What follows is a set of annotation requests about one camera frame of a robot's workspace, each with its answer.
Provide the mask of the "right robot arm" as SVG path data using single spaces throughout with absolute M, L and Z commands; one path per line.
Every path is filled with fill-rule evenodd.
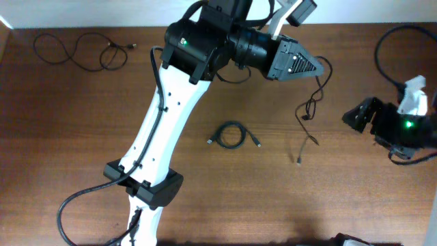
M 395 165 L 413 166 L 435 159 L 436 152 L 417 159 L 413 156 L 422 149 L 436 149 L 436 114 L 411 115 L 398 110 L 391 102 L 371 97 L 345 112 L 342 121 L 358 133 L 371 124 L 369 133 Z

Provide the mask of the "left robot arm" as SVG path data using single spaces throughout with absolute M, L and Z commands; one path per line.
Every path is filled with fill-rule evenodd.
M 168 26 L 161 65 L 153 65 L 156 93 L 127 153 L 107 163 L 104 175 L 126 188 L 127 231 L 115 245 L 155 245 L 163 208 L 183 176 L 169 166 L 191 111 L 219 70 L 229 62 L 254 68 L 265 79 L 289 81 L 320 76 L 324 69 L 297 40 L 284 36 L 284 23 L 299 26 L 316 9 L 312 0 L 281 1 L 261 20 L 247 18 L 250 1 L 197 1 Z

